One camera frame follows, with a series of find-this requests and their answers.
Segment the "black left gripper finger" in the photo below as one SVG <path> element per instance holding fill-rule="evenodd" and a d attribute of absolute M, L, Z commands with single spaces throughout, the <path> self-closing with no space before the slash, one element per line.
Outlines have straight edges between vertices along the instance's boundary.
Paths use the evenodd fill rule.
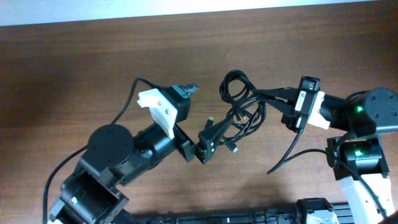
<path fill-rule="evenodd" d="M 220 145 L 225 132 L 229 129 L 233 118 L 225 118 L 219 123 L 214 124 L 214 117 L 209 117 L 205 128 L 199 132 L 199 142 L 196 144 L 195 155 L 202 164 L 209 162 L 216 148 Z"/>
<path fill-rule="evenodd" d="M 180 89 L 184 93 L 184 95 L 192 96 L 199 90 L 199 87 L 196 83 L 190 83 L 186 85 L 180 85 Z"/>

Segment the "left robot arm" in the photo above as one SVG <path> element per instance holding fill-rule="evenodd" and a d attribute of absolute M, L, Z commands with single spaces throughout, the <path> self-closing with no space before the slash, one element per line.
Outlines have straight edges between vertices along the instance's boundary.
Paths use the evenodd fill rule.
<path fill-rule="evenodd" d="M 132 135 L 112 121 L 98 128 L 78 151 L 80 158 L 64 181 L 57 201 L 48 206 L 44 193 L 43 223 L 114 223 L 128 198 L 116 187 L 126 186 L 159 165 L 165 157 L 179 151 L 191 161 L 197 157 L 207 163 L 220 145 L 233 118 L 216 125 L 207 123 L 194 143 L 178 126 L 186 120 L 190 96 L 197 85 L 152 86 L 138 94 L 138 105 L 148 108 L 153 124 Z"/>

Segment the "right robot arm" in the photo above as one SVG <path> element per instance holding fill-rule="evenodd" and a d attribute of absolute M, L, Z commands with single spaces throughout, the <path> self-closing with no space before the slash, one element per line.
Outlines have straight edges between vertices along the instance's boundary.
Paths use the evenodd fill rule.
<path fill-rule="evenodd" d="M 254 90 L 282 112 L 282 123 L 301 134 L 308 124 L 344 131 L 322 152 L 346 195 L 355 223 L 388 222 L 394 213 L 381 137 L 397 132 L 397 93 L 376 88 L 346 98 L 327 95 L 320 79 L 302 77 L 298 88 Z"/>

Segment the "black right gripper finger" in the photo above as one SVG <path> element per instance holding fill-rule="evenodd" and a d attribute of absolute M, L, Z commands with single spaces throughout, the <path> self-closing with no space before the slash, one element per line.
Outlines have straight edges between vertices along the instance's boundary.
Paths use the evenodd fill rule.
<path fill-rule="evenodd" d="M 281 98 L 287 101 L 295 101 L 298 98 L 299 92 L 300 91 L 297 88 L 292 87 L 275 88 L 270 90 L 254 90 L 254 93 L 256 94 L 266 95 L 271 98 Z"/>
<path fill-rule="evenodd" d="M 282 113 L 282 120 L 291 119 L 294 114 L 294 106 L 278 99 L 265 99 L 265 102 Z"/>

